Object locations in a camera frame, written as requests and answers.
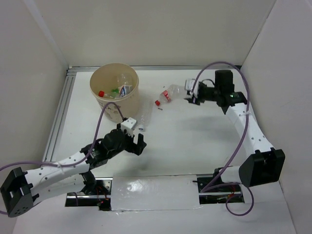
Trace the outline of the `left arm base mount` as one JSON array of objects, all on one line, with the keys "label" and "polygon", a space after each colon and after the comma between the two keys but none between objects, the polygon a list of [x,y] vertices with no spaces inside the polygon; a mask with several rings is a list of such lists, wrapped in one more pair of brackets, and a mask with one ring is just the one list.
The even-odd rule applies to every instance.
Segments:
[{"label": "left arm base mount", "polygon": [[112,177],[96,178],[95,188],[88,194],[83,192],[68,193],[65,207],[93,207],[99,211],[111,211]]}]

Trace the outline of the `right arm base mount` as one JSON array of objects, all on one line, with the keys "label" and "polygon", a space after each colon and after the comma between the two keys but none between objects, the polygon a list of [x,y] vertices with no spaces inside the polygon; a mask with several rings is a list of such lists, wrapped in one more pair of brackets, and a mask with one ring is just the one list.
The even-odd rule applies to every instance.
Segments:
[{"label": "right arm base mount", "polygon": [[213,175],[198,175],[193,183],[198,188],[199,204],[225,204],[230,198],[230,203],[244,203],[241,187],[239,185],[227,185],[204,193],[201,190],[213,179]]}]

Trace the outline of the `green plastic bottle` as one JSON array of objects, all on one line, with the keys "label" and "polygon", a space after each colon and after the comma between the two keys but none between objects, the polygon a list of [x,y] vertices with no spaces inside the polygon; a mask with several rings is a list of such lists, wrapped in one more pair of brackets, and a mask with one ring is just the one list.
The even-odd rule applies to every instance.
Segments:
[{"label": "green plastic bottle", "polygon": [[112,94],[113,94],[114,96],[119,96],[119,89],[118,89],[118,88],[112,89],[111,92],[112,92]]}]

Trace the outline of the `small red label bottle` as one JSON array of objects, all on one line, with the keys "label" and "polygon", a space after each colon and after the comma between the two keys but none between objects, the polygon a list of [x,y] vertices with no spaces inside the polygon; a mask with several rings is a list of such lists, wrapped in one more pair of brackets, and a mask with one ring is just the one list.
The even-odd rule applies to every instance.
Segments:
[{"label": "small red label bottle", "polygon": [[187,91],[184,86],[172,84],[159,95],[159,98],[155,101],[155,105],[159,107],[176,99],[184,99],[186,96]]}]

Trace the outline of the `blue label clear bottle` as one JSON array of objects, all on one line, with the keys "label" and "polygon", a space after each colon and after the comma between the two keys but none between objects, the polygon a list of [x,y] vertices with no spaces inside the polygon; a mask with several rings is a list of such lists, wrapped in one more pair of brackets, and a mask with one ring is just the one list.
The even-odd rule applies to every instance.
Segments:
[{"label": "blue label clear bottle", "polygon": [[129,73],[122,73],[117,76],[119,97],[129,95],[133,90],[133,78]]}]

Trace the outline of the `long red label bottle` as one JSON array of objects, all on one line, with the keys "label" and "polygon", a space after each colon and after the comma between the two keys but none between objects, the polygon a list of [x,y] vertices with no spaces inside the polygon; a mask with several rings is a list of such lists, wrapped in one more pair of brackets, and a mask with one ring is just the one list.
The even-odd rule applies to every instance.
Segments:
[{"label": "long red label bottle", "polygon": [[99,91],[98,96],[105,99],[115,99],[118,97],[118,93]]}]

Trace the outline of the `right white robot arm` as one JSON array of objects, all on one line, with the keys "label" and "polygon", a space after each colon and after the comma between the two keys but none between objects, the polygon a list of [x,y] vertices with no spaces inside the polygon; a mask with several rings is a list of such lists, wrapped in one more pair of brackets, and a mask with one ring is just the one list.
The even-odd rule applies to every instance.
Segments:
[{"label": "right white robot arm", "polygon": [[230,157],[224,167],[215,170],[213,179],[201,189],[202,192],[212,187],[224,191],[230,183],[240,183],[249,188],[279,180],[285,154],[267,140],[250,112],[250,102],[242,92],[234,90],[232,71],[217,70],[212,87],[189,79],[185,82],[185,90],[189,103],[217,103],[241,138],[237,148],[243,147],[247,154],[247,159],[240,166],[231,166],[233,157]]}]

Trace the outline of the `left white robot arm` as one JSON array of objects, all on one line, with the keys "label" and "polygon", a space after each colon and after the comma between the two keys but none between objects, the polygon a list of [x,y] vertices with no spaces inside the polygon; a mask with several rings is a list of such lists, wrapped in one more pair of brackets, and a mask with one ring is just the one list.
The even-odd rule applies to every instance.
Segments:
[{"label": "left white robot arm", "polygon": [[42,164],[28,171],[14,168],[0,187],[6,208],[4,214],[10,218],[20,216],[42,201],[61,194],[92,194],[97,183],[92,169],[105,165],[122,151],[140,155],[146,146],[143,134],[138,134],[134,142],[133,134],[117,126],[95,144],[85,146],[60,162]]}]

